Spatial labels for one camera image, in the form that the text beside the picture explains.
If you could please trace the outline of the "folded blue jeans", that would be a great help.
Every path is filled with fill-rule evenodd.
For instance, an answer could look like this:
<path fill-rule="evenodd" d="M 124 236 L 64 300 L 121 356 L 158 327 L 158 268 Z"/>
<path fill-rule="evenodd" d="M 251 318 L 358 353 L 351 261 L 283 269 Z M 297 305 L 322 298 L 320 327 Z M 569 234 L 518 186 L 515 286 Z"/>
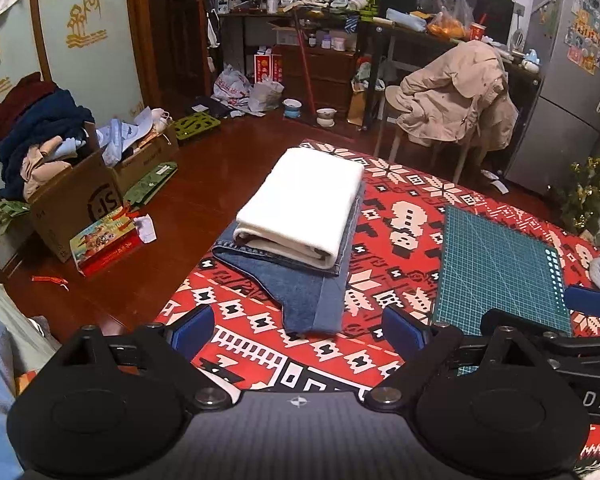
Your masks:
<path fill-rule="evenodd" d="M 231 223 L 212 246 L 212 255 L 230 269 L 255 281 L 279 307 L 288 334 L 335 335 L 342 330 L 344 293 L 353 237 L 360 216 L 365 186 L 358 188 L 347 229 L 334 266 L 328 270 L 250 248 L 233 240 Z"/>

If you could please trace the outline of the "small christmas tree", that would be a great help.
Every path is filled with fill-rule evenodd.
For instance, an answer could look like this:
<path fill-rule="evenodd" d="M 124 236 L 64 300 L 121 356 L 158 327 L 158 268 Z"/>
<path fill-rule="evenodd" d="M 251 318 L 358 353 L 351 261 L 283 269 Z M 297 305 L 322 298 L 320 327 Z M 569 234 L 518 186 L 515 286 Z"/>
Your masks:
<path fill-rule="evenodd" d="M 560 218 L 574 234 L 600 230 L 600 155 L 574 162 L 567 185 L 557 192 Z"/>

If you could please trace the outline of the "red christmas pattern blanket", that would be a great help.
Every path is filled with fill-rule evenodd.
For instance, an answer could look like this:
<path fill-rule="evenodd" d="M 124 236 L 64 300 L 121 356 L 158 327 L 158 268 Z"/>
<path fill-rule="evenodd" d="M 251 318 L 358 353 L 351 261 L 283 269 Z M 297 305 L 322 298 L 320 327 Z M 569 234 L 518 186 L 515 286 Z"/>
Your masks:
<path fill-rule="evenodd" d="M 212 307 L 214 334 L 193 363 L 222 382 L 237 389 L 364 394 L 394 372 L 402 361 L 385 341 L 382 311 L 398 307 L 430 321 L 448 205 L 554 246 L 565 282 L 591 283 L 588 266 L 598 250 L 528 212 L 395 162 L 312 140 L 303 145 L 365 168 L 342 331 L 308 339 L 287 335 L 279 307 L 255 282 L 205 256 L 157 318 L 171 324 L 196 307 Z"/>

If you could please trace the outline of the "cardboard box of clothes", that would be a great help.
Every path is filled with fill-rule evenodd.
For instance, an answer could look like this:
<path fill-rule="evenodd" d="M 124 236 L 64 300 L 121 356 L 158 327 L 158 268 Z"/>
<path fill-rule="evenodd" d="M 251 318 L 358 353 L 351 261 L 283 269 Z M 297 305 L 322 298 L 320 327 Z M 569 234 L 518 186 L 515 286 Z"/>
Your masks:
<path fill-rule="evenodd" d="M 39 72 L 22 77 L 0 101 L 0 234 L 26 220 L 70 259 L 70 240 L 122 205 L 103 152 L 88 108 Z"/>

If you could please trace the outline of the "grey refrigerator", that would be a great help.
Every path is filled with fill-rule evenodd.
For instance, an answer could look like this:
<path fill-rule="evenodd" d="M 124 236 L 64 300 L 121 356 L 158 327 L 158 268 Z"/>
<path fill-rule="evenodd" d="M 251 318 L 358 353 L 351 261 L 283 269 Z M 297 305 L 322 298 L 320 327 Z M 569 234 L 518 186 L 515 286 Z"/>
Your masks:
<path fill-rule="evenodd" d="M 600 0 L 533 0 L 526 48 L 541 62 L 539 91 L 504 177 L 544 195 L 600 136 Z"/>

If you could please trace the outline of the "green cutting mat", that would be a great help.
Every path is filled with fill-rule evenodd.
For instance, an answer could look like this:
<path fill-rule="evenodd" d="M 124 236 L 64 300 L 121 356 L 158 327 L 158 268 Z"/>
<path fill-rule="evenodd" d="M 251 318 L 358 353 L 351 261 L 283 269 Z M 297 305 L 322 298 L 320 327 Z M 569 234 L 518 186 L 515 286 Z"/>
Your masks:
<path fill-rule="evenodd" d="M 498 309 L 572 334 L 556 249 L 454 206 L 445 209 L 442 259 L 432 320 L 480 334 Z"/>

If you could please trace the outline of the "white leg chair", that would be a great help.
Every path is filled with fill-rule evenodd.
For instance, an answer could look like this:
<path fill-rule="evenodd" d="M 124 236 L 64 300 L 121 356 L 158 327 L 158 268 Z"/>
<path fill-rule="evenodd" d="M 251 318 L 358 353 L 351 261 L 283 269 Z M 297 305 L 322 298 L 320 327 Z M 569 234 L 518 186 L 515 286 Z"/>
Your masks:
<path fill-rule="evenodd" d="M 398 117 L 404 114 L 404 109 L 401 107 L 398 102 L 398 94 L 400 92 L 399 86 L 388 86 L 385 88 L 384 95 L 382 96 L 379 104 L 379 111 L 381 112 L 381 122 L 378 130 L 377 140 L 374 147 L 373 156 L 378 157 L 380 154 L 380 148 L 382 144 L 382 137 L 384 136 L 385 130 L 389 123 L 389 117 L 391 113 L 396 113 L 396 117 L 393 118 L 393 125 L 396 126 L 394 128 L 394 136 L 391 143 L 391 148 L 389 152 L 388 162 L 393 164 L 396 161 L 396 155 L 398 154 L 401 142 L 404 138 L 405 131 L 398 124 Z M 458 156 L 457 163 L 454 169 L 452 182 L 457 184 L 460 182 L 460 176 L 462 175 L 463 169 L 465 167 L 465 162 L 467 160 L 467 156 L 469 150 L 472 147 L 472 139 L 475 134 L 479 132 L 479 124 L 475 123 L 469 130 L 466 131 L 465 135 L 460 140 L 452 140 L 452 141 L 423 141 L 422 139 L 414 139 L 411 136 L 408 136 L 408 142 L 411 144 L 415 144 L 418 146 L 422 146 L 423 148 L 428 148 L 431 153 L 430 156 L 430 166 L 433 167 L 437 163 L 438 156 L 442 150 L 442 148 L 446 144 L 457 144 L 460 146 L 460 156 Z"/>

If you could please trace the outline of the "beige jacket on chair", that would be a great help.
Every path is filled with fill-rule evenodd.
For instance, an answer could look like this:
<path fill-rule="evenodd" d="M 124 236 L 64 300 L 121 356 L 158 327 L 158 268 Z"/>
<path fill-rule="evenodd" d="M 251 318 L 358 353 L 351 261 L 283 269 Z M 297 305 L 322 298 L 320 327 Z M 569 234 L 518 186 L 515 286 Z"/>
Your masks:
<path fill-rule="evenodd" d="M 508 93 L 508 73 L 494 47 L 471 40 L 385 90 L 399 112 L 396 124 L 411 142 L 463 142 L 486 151 L 507 148 L 518 119 Z"/>

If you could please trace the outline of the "white knit sweater vest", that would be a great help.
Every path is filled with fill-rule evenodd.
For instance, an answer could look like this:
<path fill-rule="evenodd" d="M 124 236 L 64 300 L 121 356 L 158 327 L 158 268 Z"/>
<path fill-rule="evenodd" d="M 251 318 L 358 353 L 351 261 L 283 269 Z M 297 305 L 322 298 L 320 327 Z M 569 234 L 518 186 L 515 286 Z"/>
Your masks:
<path fill-rule="evenodd" d="M 323 271 L 336 266 L 364 167 L 290 148 L 236 214 L 233 240 Z"/>

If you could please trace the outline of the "red printed flat box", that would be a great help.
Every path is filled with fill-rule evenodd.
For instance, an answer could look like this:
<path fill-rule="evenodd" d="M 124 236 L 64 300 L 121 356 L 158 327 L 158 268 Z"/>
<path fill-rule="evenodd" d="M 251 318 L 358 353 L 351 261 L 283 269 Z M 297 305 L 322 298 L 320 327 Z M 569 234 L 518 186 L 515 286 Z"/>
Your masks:
<path fill-rule="evenodd" d="M 118 207 L 70 240 L 76 270 L 86 278 L 157 239 L 151 216 Z"/>

